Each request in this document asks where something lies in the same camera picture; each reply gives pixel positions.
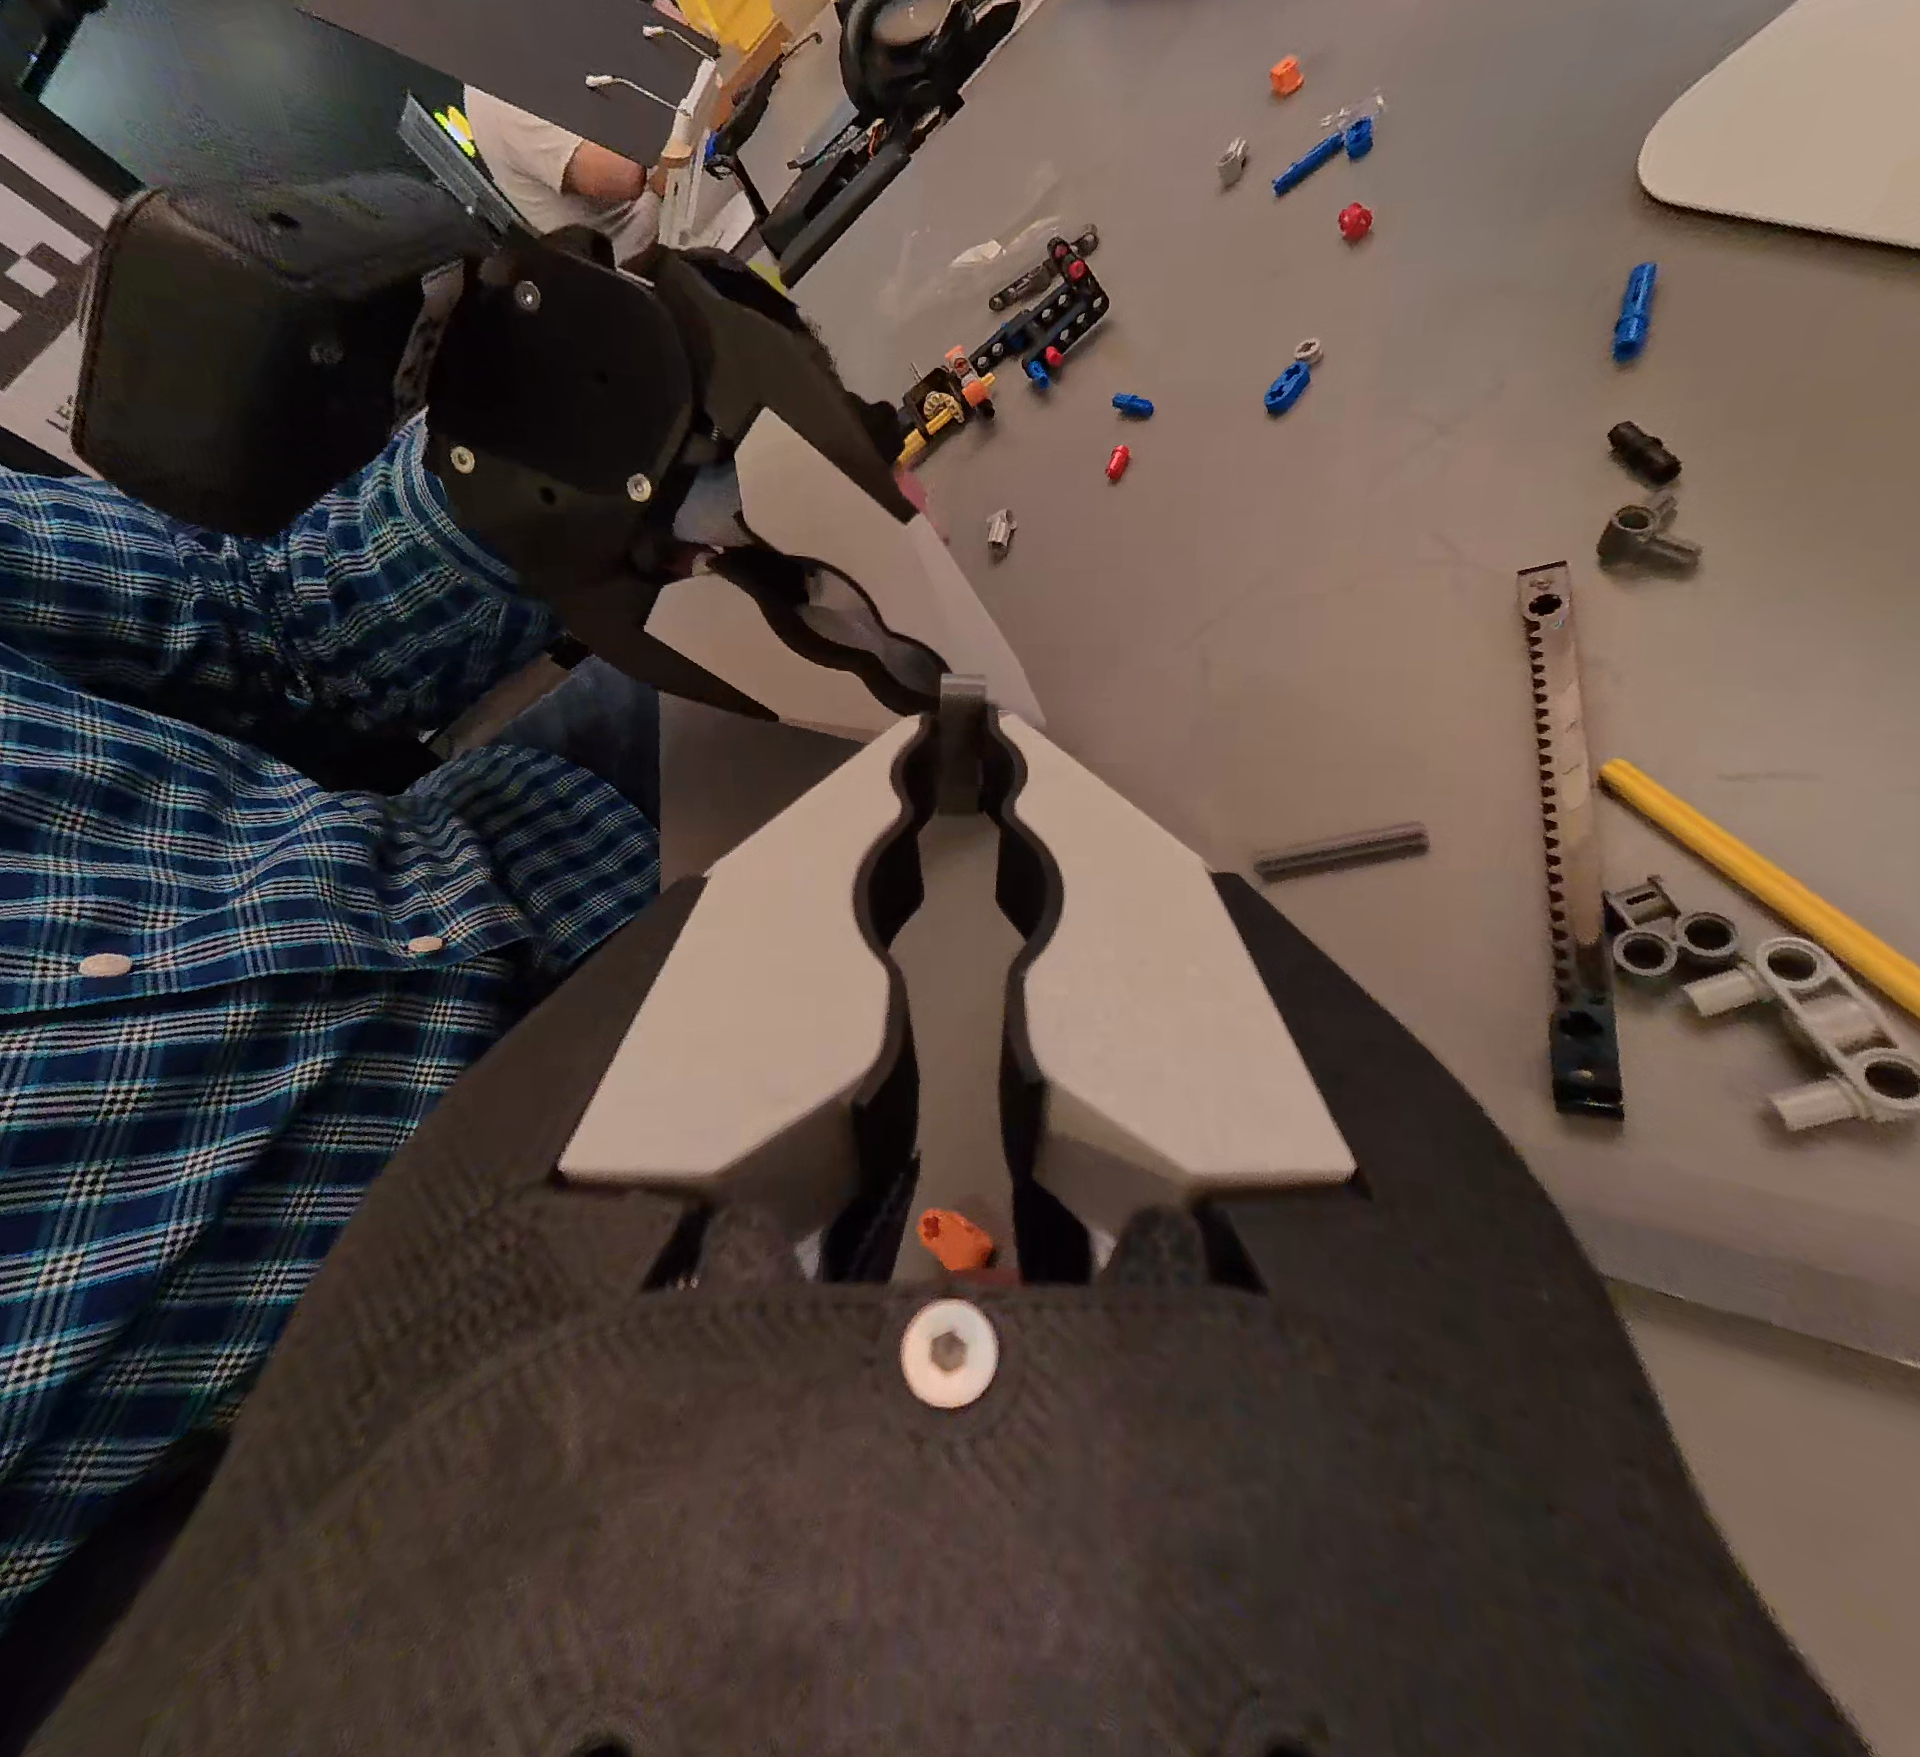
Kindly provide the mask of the yellow long axle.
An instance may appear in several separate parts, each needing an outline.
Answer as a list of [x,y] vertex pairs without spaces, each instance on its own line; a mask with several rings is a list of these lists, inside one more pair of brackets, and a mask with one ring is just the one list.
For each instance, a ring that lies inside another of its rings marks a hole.
[[1754,903],[1819,941],[1842,965],[1886,1000],[1918,1017],[1918,963],[1861,926],[1773,859],[1708,818],[1701,808],[1623,759],[1603,761],[1600,784],[1644,821],[1667,833]]

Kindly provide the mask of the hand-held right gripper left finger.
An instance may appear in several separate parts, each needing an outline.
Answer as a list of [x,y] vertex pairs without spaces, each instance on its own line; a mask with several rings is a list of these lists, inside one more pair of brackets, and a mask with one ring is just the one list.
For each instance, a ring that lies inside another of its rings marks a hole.
[[922,721],[900,720],[715,860],[559,1156],[559,1177],[781,1222],[829,1281],[888,1281],[918,1186],[893,956],[922,906]]

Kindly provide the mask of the white sign with black pattern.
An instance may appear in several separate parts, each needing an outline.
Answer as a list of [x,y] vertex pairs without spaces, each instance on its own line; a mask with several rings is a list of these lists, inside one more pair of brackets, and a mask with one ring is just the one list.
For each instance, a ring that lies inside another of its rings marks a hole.
[[73,448],[93,260],[136,178],[13,84],[3,87],[5,465],[96,476]]

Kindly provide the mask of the white stand base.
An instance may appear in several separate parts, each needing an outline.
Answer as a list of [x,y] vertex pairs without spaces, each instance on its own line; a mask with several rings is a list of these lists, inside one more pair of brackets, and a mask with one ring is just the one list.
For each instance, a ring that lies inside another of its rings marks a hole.
[[1918,247],[1918,0],[1798,0],[1685,92],[1637,152],[1675,208]]

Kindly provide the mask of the black desk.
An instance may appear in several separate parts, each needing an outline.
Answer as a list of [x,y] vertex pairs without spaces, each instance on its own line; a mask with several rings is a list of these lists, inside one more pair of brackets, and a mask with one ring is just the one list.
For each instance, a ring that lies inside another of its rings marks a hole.
[[107,0],[35,95],[146,185],[253,185],[409,167],[405,96],[463,90],[300,0]]

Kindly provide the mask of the light grey pin beam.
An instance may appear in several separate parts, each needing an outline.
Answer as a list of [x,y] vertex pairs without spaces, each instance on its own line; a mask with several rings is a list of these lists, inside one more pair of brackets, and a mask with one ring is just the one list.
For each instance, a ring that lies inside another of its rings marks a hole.
[[1791,1136],[1842,1123],[1903,1126],[1918,1119],[1918,1061],[1861,989],[1822,945],[1764,937],[1753,956],[1682,983],[1693,1011],[1706,1018],[1764,1007],[1812,1058],[1816,1072],[1799,1088],[1769,1098]]

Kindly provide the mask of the yellow gear assembly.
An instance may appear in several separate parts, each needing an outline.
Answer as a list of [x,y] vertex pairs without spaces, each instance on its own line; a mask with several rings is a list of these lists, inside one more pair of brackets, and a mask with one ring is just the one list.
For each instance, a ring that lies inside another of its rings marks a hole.
[[992,424],[995,384],[992,369],[975,362],[961,348],[948,351],[934,369],[918,375],[897,406],[900,463],[916,468],[945,437],[975,424]]

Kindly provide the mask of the person's left forearm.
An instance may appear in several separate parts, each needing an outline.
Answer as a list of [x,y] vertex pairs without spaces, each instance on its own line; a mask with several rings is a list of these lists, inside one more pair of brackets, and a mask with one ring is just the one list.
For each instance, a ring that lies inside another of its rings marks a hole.
[[9,770],[170,764],[282,717],[431,732],[559,635],[454,520],[421,417],[258,540],[9,468],[3,586]]

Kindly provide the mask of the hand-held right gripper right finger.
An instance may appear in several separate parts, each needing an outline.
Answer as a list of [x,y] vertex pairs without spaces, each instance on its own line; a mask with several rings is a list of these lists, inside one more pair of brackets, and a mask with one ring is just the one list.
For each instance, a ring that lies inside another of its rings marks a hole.
[[1357,1163],[1211,864],[1016,713],[981,808],[1006,974],[1001,1138],[1030,1284],[1083,1284],[1145,1210],[1352,1183]]

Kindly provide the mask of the dark grey angled connector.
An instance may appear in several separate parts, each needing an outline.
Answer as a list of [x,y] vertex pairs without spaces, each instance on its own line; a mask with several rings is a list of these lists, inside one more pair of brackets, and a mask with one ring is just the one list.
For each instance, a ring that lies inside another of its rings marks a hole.
[[1701,547],[1675,535],[1679,496],[1647,496],[1617,505],[1603,524],[1596,554],[1606,568],[1637,568],[1691,576]]

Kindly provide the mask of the dark grey short beam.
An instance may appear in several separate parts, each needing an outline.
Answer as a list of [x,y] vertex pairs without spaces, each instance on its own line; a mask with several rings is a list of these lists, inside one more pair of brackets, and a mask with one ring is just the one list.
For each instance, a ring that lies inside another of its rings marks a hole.
[[945,673],[934,713],[937,811],[943,817],[971,817],[981,811],[989,716],[982,678]]

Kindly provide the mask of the black gear rack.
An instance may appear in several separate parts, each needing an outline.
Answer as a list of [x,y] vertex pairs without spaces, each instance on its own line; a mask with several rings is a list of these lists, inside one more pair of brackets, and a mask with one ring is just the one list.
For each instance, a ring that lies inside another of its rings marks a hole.
[[1620,1123],[1623,1091],[1596,823],[1596,773],[1586,736],[1572,568],[1558,561],[1516,575],[1532,748],[1544,823],[1553,1011],[1550,1082],[1558,1111]]

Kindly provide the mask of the dark grey axle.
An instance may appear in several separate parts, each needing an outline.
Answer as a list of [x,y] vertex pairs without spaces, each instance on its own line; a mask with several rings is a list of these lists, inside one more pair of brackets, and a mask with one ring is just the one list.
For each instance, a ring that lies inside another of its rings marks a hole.
[[1423,857],[1428,848],[1431,834],[1427,825],[1398,823],[1260,852],[1255,857],[1252,869],[1263,886],[1277,886],[1319,873],[1339,873],[1382,860]]

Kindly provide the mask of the black frame assembly red pins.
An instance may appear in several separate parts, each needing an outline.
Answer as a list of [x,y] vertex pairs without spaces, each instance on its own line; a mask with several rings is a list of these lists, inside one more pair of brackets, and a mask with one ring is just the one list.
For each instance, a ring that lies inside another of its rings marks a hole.
[[1111,299],[1091,268],[1098,228],[1056,233],[1039,262],[989,296],[999,320],[973,348],[975,377],[1020,372],[1034,388],[1050,388],[1074,353],[1105,320]]

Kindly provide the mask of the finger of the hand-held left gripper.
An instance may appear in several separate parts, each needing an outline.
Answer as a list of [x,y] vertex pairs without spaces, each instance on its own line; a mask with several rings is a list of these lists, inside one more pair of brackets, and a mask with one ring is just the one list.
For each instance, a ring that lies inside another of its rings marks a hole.
[[790,729],[872,740],[938,694],[948,620],[945,545],[906,545],[864,585],[849,562],[740,545],[668,585],[646,635],[730,698]]
[[945,680],[977,680],[986,702],[1046,721],[1011,641],[948,545],[881,468],[872,496],[829,456],[764,412],[734,457],[740,520],[752,545],[798,564],[798,600],[775,585],[733,585],[749,602],[725,639],[721,673],[795,725],[890,725],[941,703]]

